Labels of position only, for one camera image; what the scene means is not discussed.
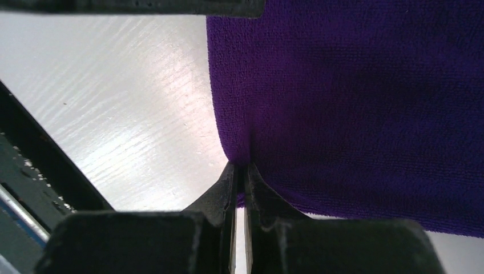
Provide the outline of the purple towel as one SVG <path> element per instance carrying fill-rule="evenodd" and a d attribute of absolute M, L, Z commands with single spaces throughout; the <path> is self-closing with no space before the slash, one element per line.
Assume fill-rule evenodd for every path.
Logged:
<path fill-rule="evenodd" d="M 267 1 L 207 38 L 229 161 L 304 212 L 483 236 L 482 1 Z"/>

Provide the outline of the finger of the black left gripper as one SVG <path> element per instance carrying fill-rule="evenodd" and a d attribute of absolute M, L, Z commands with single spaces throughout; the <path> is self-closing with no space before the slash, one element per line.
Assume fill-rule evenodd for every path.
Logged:
<path fill-rule="evenodd" d="M 1 0 L 1 11 L 38 14 L 208 15 L 258 18 L 263 0 Z"/>

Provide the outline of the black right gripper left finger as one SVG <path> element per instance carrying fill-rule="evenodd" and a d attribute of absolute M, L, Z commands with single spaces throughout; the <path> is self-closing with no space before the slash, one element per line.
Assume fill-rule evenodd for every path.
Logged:
<path fill-rule="evenodd" d="M 204 217 L 196 236 L 194 273 L 234 273 L 237 168 L 227 163 L 217 182 L 185 211 Z"/>

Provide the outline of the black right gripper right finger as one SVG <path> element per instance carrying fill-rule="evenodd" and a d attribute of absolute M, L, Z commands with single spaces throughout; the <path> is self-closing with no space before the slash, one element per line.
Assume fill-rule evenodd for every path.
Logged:
<path fill-rule="evenodd" d="M 245 257 L 248 273 L 286 273 L 285 227 L 309 219 L 288 203 L 251 163 L 244 172 Z"/>

